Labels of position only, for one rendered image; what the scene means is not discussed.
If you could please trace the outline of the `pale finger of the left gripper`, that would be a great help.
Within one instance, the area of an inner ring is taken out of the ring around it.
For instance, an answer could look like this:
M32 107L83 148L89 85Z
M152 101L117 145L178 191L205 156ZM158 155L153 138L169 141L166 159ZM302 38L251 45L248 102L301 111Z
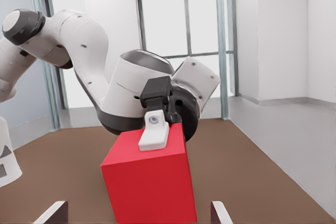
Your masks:
M171 78L163 76L149 79L140 95L141 105L146 109L145 129L138 143L141 151L153 151L166 147L169 123L165 119L165 114L171 89Z

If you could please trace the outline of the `right gripper pale right finger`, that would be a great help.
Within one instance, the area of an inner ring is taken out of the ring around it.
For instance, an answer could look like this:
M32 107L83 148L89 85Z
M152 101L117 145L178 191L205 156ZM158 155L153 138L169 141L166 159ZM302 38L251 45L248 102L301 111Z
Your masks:
M211 224L233 224L233 221L221 201L211 201Z

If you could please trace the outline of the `silver frame post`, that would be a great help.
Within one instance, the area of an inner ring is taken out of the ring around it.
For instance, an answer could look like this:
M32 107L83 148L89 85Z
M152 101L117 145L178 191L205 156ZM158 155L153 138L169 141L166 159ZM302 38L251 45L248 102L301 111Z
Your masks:
M41 0L31 0L34 11L42 12ZM57 99L55 93L55 86L52 79L51 65L43 60L43 74L45 80L45 86L49 104L49 115L51 121L51 132L55 132L60 129L60 119L57 108Z
M224 0L216 0L217 11L217 33L218 33L218 58L220 83L220 107L221 118L228 120L228 93L227 93L227 68L226 68L226 38L225 38L225 17L224 17Z

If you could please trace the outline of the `right gripper pale left finger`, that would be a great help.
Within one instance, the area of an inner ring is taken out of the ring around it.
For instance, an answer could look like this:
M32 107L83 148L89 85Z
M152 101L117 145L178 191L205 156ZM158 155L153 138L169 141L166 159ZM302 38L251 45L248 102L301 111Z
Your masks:
M33 224L68 224L68 202L56 201Z

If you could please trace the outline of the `red wooden cube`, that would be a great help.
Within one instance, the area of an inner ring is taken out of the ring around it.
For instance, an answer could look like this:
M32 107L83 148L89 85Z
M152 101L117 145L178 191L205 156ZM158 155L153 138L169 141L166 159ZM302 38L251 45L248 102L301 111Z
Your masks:
M101 164L118 224L197 222L181 123L170 126L165 148L141 151L143 130L123 132Z

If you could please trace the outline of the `grey window frame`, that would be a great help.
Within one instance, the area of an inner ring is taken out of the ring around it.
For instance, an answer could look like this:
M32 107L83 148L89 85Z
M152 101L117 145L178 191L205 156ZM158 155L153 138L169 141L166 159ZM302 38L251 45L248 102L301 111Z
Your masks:
M73 9L95 19L107 32L109 51L103 73L107 79L118 57L145 49L167 57L178 67L188 57L219 73L216 0L46 0L52 14ZM234 95L232 68L227 93Z

